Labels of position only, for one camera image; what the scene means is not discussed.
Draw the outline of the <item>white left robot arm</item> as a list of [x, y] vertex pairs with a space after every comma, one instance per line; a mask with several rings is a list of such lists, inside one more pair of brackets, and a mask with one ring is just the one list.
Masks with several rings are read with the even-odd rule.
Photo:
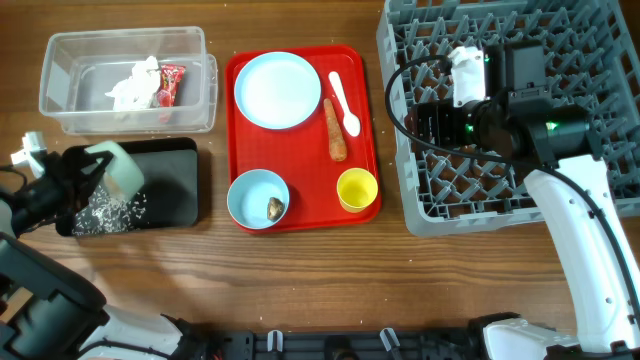
[[213, 359], [207, 336], [189, 322], [108, 305], [87, 279], [20, 242], [21, 235], [75, 214], [102, 188], [131, 200], [144, 175], [117, 143], [74, 155], [49, 152], [28, 132], [2, 171], [35, 176], [1, 195], [1, 356], [4, 359]]

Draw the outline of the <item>white rice grains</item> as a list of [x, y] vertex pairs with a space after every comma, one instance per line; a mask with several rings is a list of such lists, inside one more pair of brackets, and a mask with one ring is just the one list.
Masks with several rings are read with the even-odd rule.
[[89, 197], [88, 205], [73, 217], [74, 236], [124, 233], [136, 230], [136, 221], [147, 212], [145, 194], [136, 193], [130, 200], [117, 198], [99, 185]]

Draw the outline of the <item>red snack wrapper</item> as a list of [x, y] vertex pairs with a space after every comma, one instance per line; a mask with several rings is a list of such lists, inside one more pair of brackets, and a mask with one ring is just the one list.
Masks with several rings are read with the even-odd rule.
[[182, 81], [186, 67], [175, 64], [164, 64], [160, 68], [161, 83], [156, 93], [156, 103], [159, 107], [173, 107], [179, 84]]

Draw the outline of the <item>light blue bowl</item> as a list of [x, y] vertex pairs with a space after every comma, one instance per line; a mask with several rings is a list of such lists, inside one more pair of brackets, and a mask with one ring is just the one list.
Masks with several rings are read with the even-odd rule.
[[267, 229], [284, 217], [283, 215], [276, 222], [267, 219], [270, 197], [276, 197], [285, 204], [285, 215], [290, 202], [290, 192], [285, 181], [270, 170], [250, 170], [232, 182], [227, 194], [227, 208], [240, 226], [250, 230]]

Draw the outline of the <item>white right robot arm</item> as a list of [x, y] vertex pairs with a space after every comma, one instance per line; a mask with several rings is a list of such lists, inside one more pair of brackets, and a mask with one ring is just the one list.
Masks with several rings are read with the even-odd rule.
[[541, 211], [569, 284], [578, 333], [566, 337], [507, 313], [477, 318], [460, 348], [466, 359], [636, 359], [639, 270], [612, 197], [602, 145], [577, 105], [494, 97], [463, 107], [420, 104], [400, 130], [415, 143], [528, 169], [528, 194]]

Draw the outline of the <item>brown food scrap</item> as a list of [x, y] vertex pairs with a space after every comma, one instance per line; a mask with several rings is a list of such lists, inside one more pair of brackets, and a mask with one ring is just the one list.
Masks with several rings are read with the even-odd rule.
[[267, 219], [276, 222], [285, 212], [285, 204], [276, 197], [270, 197], [267, 206]]

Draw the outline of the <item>orange carrot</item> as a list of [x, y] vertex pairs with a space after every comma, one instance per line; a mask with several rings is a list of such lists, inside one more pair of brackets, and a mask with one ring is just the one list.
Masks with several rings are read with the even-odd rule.
[[347, 158], [347, 147], [335, 110], [329, 98], [323, 100], [323, 107], [328, 131], [329, 155], [333, 161], [344, 161]]

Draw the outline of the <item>mint green bowl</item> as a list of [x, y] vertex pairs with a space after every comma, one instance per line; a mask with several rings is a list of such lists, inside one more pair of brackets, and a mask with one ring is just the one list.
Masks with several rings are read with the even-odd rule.
[[102, 179], [107, 193], [121, 201], [130, 201], [145, 183], [144, 175], [133, 158], [116, 142], [105, 141], [87, 148], [89, 152], [109, 150], [113, 160], [106, 166]]

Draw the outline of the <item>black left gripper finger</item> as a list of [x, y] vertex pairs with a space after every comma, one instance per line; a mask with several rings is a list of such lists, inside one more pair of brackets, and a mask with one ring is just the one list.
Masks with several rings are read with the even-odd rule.
[[64, 172], [67, 205], [64, 216], [71, 217], [89, 204], [89, 198], [102, 181], [105, 165], [96, 165], [89, 173], [80, 167], [68, 167]]
[[105, 163], [108, 165], [114, 158], [109, 150], [89, 152], [87, 148], [74, 148], [69, 151], [69, 163], [72, 165], [94, 165]]

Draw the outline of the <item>white tissue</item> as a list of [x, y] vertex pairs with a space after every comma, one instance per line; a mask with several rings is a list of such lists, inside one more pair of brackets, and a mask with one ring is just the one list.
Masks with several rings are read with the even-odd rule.
[[136, 62], [131, 75], [119, 81], [105, 95], [114, 99], [114, 111], [145, 110], [152, 107], [160, 82], [158, 61], [154, 56], [149, 56], [144, 61]]

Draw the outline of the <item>yellow plastic cup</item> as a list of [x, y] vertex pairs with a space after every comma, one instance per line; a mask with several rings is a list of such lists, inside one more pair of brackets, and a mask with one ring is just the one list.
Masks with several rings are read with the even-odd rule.
[[339, 176], [336, 191], [344, 210], [359, 213], [376, 200], [379, 185], [376, 177], [368, 170], [350, 168]]

